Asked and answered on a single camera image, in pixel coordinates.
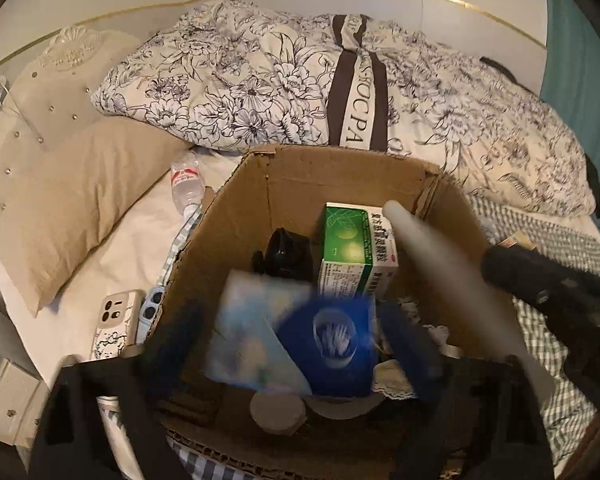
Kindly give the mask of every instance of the gingham fabric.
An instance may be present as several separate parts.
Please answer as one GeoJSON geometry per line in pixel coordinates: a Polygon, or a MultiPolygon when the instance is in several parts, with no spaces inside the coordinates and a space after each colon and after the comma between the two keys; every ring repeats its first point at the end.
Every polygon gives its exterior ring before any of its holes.
{"type": "MultiPolygon", "coordinates": [[[[475,196],[470,196],[468,199],[491,244],[501,242],[515,231],[522,231],[529,236],[542,254],[563,265],[587,270],[600,276],[600,244],[595,238],[556,224],[533,219],[523,212],[498,205],[487,199],[475,196]]],[[[167,283],[178,253],[201,218],[202,212],[198,209],[178,232],[158,279],[159,285],[164,286],[167,283]]],[[[567,350],[547,330],[542,314],[517,299],[514,299],[514,305],[529,353],[557,380],[555,393],[542,410],[542,419],[554,464],[557,464],[578,447],[596,410],[562,373],[562,364],[567,350]]],[[[116,423],[120,431],[125,433],[118,413],[103,411],[116,423]]],[[[196,453],[170,437],[167,437],[167,441],[194,480],[254,479],[254,476],[196,453]]],[[[440,478],[454,478],[458,473],[459,471],[447,472],[440,478]]]]}
{"type": "MultiPolygon", "coordinates": [[[[470,197],[469,201],[492,244],[501,242],[515,231],[522,231],[541,254],[565,266],[600,276],[600,244],[595,238],[533,219],[489,200],[470,197]]],[[[556,464],[578,447],[596,410],[562,372],[567,349],[547,330],[544,316],[523,301],[514,299],[514,305],[529,353],[556,379],[555,393],[542,409],[544,428],[556,464]]]]}

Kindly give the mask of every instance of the gold trim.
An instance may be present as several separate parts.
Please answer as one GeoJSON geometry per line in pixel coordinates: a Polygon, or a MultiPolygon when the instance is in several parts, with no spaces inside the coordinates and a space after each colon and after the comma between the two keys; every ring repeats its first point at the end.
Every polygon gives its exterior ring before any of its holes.
{"type": "MultiPolygon", "coordinates": [[[[170,4],[153,4],[153,5],[147,5],[147,6],[132,7],[130,9],[114,10],[113,12],[107,12],[106,14],[101,14],[99,16],[95,16],[94,18],[88,18],[86,20],[81,20],[80,22],[74,23],[74,25],[87,25],[88,23],[95,22],[96,20],[102,20],[104,18],[110,18],[111,16],[126,14],[128,12],[136,12],[136,10],[155,9],[157,7],[179,7],[179,6],[193,4],[193,3],[196,3],[199,1],[201,1],[201,0],[187,0],[185,2],[175,2],[175,3],[170,3],[170,4]]],[[[487,12],[486,10],[480,9],[480,7],[477,7],[474,4],[470,4],[463,0],[446,0],[446,1],[451,2],[453,4],[460,5],[460,6],[464,7],[465,9],[474,10],[475,12],[479,12],[483,16],[486,16],[487,18],[489,18],[489,19],[493,20],[494,22],[497,22],[501,25],[504,25],[505,27],[509,27],[514,32],[520,34],[521,36],[527,38],[528,40],[533,41],[536,45],[540,46],[541,48],[546,49],[546,45],[544,43],[542,43],[542,41],[537,40],[532,35],[530,35],[528,32],[525,32],[521,28],[513,25],[513,23],[509,23],[506,20],[503,20],[502,18],[499,18],[499,17],[495,16],[494,14],[491,14],[490,12],[487,12]]],[[[49,38],[58,34],[58,32],[60,32],[60,30],[61,29],[58,29],[58,30],[55,30],[48,34],[45,34],[41,38],[37,38],[36,40],[33,40],[30,43],[27,43],[25,46],[20,47],[18,50],[11,52],[8,56],[3,57],[0,60],[0,66],[4,65],[8,60],[16,57],[18,54],[23,53],[28,48],[31,48],[32,46],[35,46],[36,44],[41,43],[42,41],[48,40],[49,38]]]]}

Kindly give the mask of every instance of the smartphone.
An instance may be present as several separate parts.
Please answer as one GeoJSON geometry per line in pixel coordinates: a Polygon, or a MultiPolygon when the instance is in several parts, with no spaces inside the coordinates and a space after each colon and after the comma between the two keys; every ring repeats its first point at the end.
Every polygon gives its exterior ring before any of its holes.
{"type": "Polygon", "coordinates": [[[91,360],[118,357],[125,346],[134,344],[142,292],[128,290],[102,300],[96,332],[91,346],[91,360]]]}
{"type": "Polygon", "coordinates": [[[151,328],[151,323],[158,314],[158,309],[160,309],[160,302],[162,301],[163,294],[163,286],[154,286],[145,298],[144,303],[140,308],[138,331],[136,332],[136,344],[144,343],[146,335],[151,328]]]}

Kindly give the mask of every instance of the bottle label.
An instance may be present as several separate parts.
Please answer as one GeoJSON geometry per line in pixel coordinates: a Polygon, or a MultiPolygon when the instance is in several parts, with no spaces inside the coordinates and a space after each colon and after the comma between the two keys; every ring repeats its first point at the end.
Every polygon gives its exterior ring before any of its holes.
{"type": "Polygon", "coordinates": [[[200,178],[200,172],[198,170],[193,170],[191,168],[178,170],[171,175],[171,187],[187,180],[193,180],[194,178],[200,178]]]}

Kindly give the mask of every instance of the floral duvet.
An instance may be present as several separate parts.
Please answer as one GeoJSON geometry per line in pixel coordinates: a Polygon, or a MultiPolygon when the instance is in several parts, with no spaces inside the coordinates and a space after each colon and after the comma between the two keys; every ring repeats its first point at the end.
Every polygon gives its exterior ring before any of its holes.
{"type": "Polygon", "coordinates": [[[217,150],[380,150],[530,212],[594,209],[584,152],[549,105],[478,59],[360,14],[211,1],[113,67],[92,102],[217,150]]]}

